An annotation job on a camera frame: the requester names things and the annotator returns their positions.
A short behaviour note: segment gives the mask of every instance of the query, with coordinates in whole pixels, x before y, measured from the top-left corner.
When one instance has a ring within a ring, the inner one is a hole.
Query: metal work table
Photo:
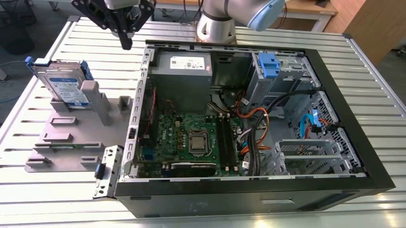
[[[67,22],[47,57],[84,59],[108,97],[135,95],[146,39],[194,41],[194,26],[148,22],[124,51],[107,30],[87,19]],[[355,113],[397,188],[323,212],[136,220],[117,201],[92,201],[92,172],[27,173],[25,160],[51,113],[51,94],[33,77],[0,128],[0,224],[83,227],[399,227],[406,224],[405,106],[353,40],[339,34],[236,29],[239,44],[312,48]]]

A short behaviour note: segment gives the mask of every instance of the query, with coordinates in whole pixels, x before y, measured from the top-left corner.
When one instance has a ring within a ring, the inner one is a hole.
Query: green motherboard
[[[214,163],[214,176],[242,176],[235,144],[239,118],[227,118],[231,127],[232,158],[235,166],[222,166],[222,146],[218,143],[218,119],[215,115],[164,114],[159,116],[156,146],[143,147],[144,178],[166,177],[166,167],[171,163]]]

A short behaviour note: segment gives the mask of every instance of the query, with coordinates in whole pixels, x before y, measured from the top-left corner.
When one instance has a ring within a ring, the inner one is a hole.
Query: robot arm
[[[235,39],[234,20],[256,31],[275,22],[284,0],[204,0],[196,32],[203,42],[230,43]]]
[[[155,0],[72,0],[73,7],[119,37],[124,50],[131,50],[132,36],[155,11]],[[132,6],[139,5],[140,13],[131,15]]]
[[[119,37],[121,47],[130,50],[132,36],[155,11],[155,0],[72,0],[73,7]],[[132,6],[140,14],[131,16]],[[204,0],[203,16],[196,32],[200,41],[230,43],[235,39],[234,20],[262,31],[270,27],[282,12],[284,0]]]

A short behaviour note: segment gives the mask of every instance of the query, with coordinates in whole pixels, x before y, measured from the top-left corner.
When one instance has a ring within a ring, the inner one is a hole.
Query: expansion slot bracket
[[[123,147],[105,147],[101,162],[97,164],[95,178],[96,190],[93,199],[113,198],[115,184],[119,179],[119,170],[123,158]]]

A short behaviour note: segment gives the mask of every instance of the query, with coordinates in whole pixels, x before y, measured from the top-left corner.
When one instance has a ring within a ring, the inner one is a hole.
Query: power supply label
[[[71,108],[83,108],[83,106],[89,104],[85,95],[77,88],[77,79],[52,77],[49,78],[49,83],[53,85],[55,92]]]
[[[188,70],[204,70],[204,58],[203,57],[171,57],[171,69],[188,69]]]

